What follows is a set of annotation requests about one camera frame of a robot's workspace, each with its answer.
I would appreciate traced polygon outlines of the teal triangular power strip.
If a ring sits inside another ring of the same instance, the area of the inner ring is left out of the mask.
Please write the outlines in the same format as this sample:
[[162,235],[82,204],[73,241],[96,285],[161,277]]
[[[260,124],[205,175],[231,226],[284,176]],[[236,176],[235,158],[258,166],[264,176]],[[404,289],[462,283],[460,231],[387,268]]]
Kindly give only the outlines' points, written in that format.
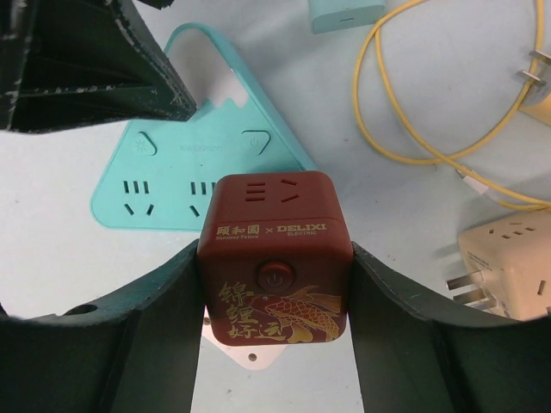
[[224,176],[315,165],[223,33],[186,23],[165,53],[198,109],[127,124],[90,201],[108,228],[199,231]]

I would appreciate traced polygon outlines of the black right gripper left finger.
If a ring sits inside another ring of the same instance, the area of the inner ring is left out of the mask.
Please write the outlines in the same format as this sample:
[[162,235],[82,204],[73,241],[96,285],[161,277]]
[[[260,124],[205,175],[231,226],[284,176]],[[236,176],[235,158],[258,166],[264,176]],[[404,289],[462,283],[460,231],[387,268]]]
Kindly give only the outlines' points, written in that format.
[[204,312],[195,253],[60,316],[2,315],[2,411],[190,411]]

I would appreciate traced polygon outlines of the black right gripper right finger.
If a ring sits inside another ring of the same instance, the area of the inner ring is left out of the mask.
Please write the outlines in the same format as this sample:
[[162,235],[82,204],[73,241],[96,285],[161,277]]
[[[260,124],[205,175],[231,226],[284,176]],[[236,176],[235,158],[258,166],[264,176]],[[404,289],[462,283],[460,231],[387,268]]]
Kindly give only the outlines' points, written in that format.
[[367,412],[547,412],[550,319],[460,305],[360,246],[349,318]]

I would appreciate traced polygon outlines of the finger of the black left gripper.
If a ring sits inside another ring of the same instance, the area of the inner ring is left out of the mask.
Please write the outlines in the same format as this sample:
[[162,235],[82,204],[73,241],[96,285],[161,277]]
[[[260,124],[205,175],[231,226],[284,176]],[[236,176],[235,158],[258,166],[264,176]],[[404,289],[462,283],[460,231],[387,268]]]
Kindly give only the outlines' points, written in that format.
[[1,3],[1,128],[186,121],[197,104],[133,1]]

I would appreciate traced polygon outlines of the white square plug adapter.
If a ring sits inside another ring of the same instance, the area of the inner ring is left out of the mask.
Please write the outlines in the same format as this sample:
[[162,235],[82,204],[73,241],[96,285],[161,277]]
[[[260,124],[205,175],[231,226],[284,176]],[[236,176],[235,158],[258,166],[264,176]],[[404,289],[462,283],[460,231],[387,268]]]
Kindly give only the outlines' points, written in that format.
[[287,345],[282,344],[269,346],[226,346],[214,337],[211,320],[207,310],[204,311],[201,333],[204,338],[209,340],[230,359],[234,360],[241,367],[251,371],[266,369],[283,353],[284,349],[287,347]]

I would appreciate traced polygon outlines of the dark red cube socket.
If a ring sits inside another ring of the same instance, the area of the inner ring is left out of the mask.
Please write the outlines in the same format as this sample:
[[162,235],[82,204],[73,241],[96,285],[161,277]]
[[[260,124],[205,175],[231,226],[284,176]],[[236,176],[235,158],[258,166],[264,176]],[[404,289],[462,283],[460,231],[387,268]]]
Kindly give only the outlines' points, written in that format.
[[222,178],[197,248],[214,337],[228,346],[337,340],[346,327],[352,261],[328,175]]

